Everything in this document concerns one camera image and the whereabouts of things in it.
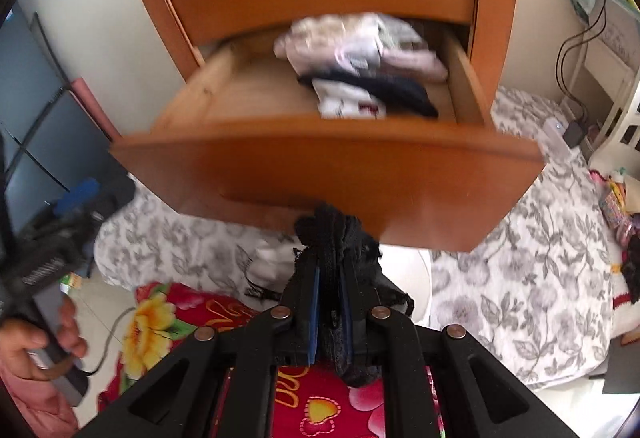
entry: clothing pile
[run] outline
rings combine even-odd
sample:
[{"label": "clothing pile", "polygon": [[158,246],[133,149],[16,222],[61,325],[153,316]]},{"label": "clothing pile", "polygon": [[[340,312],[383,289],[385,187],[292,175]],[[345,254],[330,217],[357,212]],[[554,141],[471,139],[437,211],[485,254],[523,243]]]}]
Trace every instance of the clothing pile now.
[{"label": "clothing pile", "polygon": [[406,22],[383,14],[294,22],[273,47],[318,94],[323,118],[384,118],[388,106],[437,118],[424,86],[449,73]]}]

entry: pink garment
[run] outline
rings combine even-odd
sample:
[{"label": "pink garment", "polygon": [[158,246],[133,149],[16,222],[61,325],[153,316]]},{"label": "pink garment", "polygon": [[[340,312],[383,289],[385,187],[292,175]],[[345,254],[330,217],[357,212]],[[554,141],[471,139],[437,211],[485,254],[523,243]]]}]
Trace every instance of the pink garment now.
[{"label": "pink garment", "polygon": [[18,378],[2,362],[0,378],[38,438],[70,438],[78,431],[74,410],[52,383]]}]

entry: gray floral bedsheet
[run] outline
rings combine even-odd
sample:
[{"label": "gray floral bedsheet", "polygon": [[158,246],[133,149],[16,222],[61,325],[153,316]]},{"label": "gray floral bedsheet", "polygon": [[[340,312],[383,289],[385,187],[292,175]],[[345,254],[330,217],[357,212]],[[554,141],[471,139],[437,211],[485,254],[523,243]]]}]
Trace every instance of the gray floral bedsheet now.
[{"label": "gray floral bedsheet", "polygon": [[535,138],[547,164],[473,252],[431,252],[430,325],[464,325],[521,381],[541,388],[588,373],[607,354],[604,220],[583,157],[555,160],[541,129],[549,117],[566,122],[556,103],[500,88],[492,116],[501,131]]}]

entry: black garment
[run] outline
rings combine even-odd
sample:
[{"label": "black garment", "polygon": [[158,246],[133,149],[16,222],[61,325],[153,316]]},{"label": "black garment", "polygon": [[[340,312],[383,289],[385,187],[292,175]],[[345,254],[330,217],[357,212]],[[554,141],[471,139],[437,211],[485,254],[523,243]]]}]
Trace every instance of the black garment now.
[{"label": "black garment", "polygon": [[331,69],[303,74],[298,78],[298,81],[313,89],[312,81],[314,78],[354,85],[364,89],[386,105],[403,107],[428,118],[438,117],[438,110],[429,100],[424,86],[412,78],[391,74],[358,76],[350,72]]},{"label": "black garment", "polygon": [[629,246],[626,249],[626,261],[620,269],[629,288],[631,304],[636,304],[640,299],[640,238],[632,235]]},{"label": "black garment", "polygon": [[347,385],[359,388],[380,378],[380,367],[348,364],[344,328],[341,320],[340,268],[351,264],[360,286],[378,290],[380,302],[409,316],[414,301],[383,274],[378,258],[380,247],[362,230],[360,220],[337,209],[323,205],[313,217],[296,221],[296,234],[306,248],[296,259],[296,271],[291,281],[298,280],[303,266],[320,265],[320,322],[318,353],[320,358],[334,363],[335,371]]}]

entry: silver bolt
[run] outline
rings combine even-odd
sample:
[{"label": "silver bolt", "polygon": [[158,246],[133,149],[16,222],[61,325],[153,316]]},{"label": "silver bolt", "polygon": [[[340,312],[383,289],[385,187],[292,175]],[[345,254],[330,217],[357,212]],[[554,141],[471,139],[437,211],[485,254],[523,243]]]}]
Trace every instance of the silver bolt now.
[{"label": "silver bolt", "polygon": [[447,326],[447,335],[452,339],[461,339],[466,335],[466,329],[459,324]]},{"label": "silver bolt", "polygon": [[216,331],[211,326],[201,326],[194,333],[196,340],[200,342],[210,341],[215,334]]},{"label": "silver bolt", "polygon": [[287,319],[291,315],[291,310],[286,306],[276,306],[271,308],[271,317],[274,319]]},{"label": "silver bolt", "polygon": [[388,319],[391,316],[391,310],[386,306],[376,306],[371,310],[374,319]]}]

